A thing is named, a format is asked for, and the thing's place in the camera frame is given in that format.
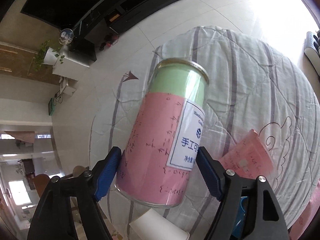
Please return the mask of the pink green paper-wrapped jar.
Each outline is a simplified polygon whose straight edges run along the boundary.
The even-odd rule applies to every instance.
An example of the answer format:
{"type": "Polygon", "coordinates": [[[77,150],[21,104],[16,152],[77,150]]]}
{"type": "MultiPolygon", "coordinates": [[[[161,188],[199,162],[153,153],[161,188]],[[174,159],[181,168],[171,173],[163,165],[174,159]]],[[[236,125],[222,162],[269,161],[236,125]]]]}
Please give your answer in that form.
{"type": "Polygon", "coordinates": [[[196,62],[157,64],[117,171],[121,194],[147,206],[181,203],[204,130],[208,86],[196,62]]]}

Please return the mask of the small pink paper-wrapped cup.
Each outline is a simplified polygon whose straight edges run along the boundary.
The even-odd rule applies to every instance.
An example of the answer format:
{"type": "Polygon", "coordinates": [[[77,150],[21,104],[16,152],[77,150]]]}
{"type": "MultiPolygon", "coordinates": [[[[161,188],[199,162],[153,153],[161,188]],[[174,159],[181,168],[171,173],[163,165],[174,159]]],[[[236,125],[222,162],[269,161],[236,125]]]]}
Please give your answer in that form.
{"type": "Polygon", "coordinates": [[[249,179],[268,177],[273,172],[272,160],[253,129],[219,162],[225,170],[233,170],[237,175],[249,179]]]}

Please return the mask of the white paper cup lying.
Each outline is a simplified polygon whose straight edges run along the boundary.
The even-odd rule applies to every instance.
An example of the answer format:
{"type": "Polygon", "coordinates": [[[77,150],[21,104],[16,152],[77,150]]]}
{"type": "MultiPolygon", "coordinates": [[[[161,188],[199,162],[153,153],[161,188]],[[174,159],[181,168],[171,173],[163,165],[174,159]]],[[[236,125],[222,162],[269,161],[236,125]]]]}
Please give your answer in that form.
{"type": "Polygon", "coordinates": [[[146,240],[187,240],[190,235],[166,218],[162,217],[154,209],[149,209],[143,215],[130,223],[133,231],[146,240]]]}

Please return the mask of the striped light quilt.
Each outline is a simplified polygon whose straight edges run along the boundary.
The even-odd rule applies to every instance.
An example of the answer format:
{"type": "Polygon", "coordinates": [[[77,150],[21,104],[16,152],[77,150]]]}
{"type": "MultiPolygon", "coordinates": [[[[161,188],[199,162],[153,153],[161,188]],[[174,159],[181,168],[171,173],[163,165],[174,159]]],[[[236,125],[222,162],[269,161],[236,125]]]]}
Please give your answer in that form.
{"type": "MultiPolygon", "coordinates": [[[[127,59],[97,77],[101,109],[93,119],[90,162],[117,146],[123,155],[153,72],[161,61],[185,59],[209,76],[200,147],[219,160],[255,130],[273,163],[266,177],[293,229],[319,181],[319,101],[303,72],[268,44],[218,27],[196,27],[159,46],[146,59],[127,59]]],[[[195,165],[179,205],[154,207],[130,200],[114,179],[100,204],[124,239],[137,239],[130,223],[153,207],[161,216],[202,239],[216,214],[195,165]]]]}

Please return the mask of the white side cabinet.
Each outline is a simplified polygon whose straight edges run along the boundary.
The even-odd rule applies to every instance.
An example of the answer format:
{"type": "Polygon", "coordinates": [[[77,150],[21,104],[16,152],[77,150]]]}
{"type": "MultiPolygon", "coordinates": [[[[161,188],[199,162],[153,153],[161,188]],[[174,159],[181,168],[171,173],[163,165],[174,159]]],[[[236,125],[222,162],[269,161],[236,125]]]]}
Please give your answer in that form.
{"type": "Polygon", "coordinates": [[[57,61],[53,66],[53,74],[79,81],[89,69],[91,61],[83,55],[65,51],[63,63],[57,61]]]}

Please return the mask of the potted vine white pot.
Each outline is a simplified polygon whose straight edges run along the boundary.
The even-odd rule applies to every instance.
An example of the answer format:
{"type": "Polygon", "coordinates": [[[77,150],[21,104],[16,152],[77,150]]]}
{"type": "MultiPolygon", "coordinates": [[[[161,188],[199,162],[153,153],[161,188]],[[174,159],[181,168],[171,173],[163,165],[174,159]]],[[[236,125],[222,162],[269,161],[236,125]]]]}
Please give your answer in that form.
{"type": "Polygon", "coordinates": [[[57,62],[63,64],[65,56],[60,52],[61,48],[61,46],[52,47],[51,40],[44,41],[34,55],[35,71],[39,71],[43,65],[54,66],[57,62]]]}

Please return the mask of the white massage chair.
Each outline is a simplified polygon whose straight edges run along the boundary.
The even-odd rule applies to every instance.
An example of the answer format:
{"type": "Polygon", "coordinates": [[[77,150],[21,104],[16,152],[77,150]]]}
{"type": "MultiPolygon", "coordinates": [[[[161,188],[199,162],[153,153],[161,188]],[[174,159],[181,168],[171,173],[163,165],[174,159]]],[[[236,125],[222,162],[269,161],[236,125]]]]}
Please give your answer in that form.
{"type": "Polygon", "coordinates": [[[319,62],[319,32],[313,33],[308,31],[306,33],[304,54],[313,65],[318,76],[320,75],[320,62],[319,62]]]}

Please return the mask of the round decorative plate left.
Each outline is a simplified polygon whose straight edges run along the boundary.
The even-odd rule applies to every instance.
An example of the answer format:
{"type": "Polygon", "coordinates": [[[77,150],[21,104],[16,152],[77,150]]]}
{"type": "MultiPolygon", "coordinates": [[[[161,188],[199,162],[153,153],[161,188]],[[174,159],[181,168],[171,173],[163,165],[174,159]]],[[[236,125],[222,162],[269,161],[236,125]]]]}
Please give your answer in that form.
{"type": "Polygon", "coordinates": [[[59,43],[63,46],[69,45],[74,38],[74,32],[72,29],[63,29],[59,34],[59,43]]]}

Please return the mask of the black tv cabinet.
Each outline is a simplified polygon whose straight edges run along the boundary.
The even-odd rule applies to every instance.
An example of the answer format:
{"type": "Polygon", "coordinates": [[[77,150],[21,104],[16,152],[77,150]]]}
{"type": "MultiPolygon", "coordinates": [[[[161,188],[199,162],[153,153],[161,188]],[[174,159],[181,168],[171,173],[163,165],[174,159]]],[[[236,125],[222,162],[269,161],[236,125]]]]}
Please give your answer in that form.
{"type": "Polygon", "coordinates": [[[94,47],[101,50],[112,34],[122,34],[154,12],[179,0],[71,0],[75,37],[70,51],[95,61],[94,47]]]}

